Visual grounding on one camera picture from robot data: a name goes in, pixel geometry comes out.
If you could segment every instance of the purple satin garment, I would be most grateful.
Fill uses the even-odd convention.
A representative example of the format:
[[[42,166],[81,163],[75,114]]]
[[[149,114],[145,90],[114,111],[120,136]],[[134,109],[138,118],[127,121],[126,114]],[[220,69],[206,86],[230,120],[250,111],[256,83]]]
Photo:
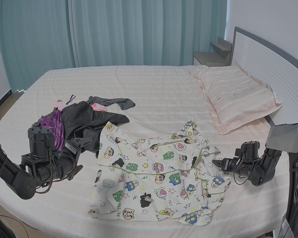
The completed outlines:
[[[52,130],[52,134],[55,138],[55,147],[59,151],[62,151],[64,144],[64,125],[60,110],[55,110],[49,117],[41,118],[39,123],[43,128]]]

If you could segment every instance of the pillow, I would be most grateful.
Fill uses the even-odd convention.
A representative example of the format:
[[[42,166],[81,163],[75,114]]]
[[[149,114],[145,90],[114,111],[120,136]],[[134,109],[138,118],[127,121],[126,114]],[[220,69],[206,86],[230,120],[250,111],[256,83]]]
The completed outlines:
[[[267,116],[282,105],[269,85],[248,75],[239,66],[202,65],[190,73],[198,79],[221,135]]]

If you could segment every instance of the headboard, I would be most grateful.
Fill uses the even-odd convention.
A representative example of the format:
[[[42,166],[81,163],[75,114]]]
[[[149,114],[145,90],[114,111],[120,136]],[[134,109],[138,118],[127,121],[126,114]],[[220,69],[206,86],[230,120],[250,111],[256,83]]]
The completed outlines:
[[[269,84],[282,107],[270,114],[275,125],[298,122],[298,60],[274,44],[235,27],[230,65],[239,64]]]

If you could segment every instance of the baseboard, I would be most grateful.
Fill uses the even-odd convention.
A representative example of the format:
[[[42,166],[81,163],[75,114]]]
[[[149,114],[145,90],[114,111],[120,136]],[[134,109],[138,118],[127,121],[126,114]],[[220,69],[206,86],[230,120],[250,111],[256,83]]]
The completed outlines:
[[[12,94],[12,91],[10,90],[0,99],[0,106],[9,98],[11,94]]]

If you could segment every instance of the star print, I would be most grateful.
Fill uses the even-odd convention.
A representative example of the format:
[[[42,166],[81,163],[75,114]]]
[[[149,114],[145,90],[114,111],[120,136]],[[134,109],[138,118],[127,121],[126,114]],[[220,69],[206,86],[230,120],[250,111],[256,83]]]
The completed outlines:
[[[189,207],[190,207],[190,205],[191,205],[191,203],[189,203],[189,204],[186,204],[186,206],[184,206],[183,208],[187,209],[187,208],[189,208]]]
[[[127,194],[123,193],[122,196],[123,196],[125,199],[126,199],[127,197],[130,197],[130,196],[128,196],[128,193],[127,193]]]
[[[170,192],[173,195],[173,193],[175,193],[176,191],[173,188],[170,188],[168,192]]]

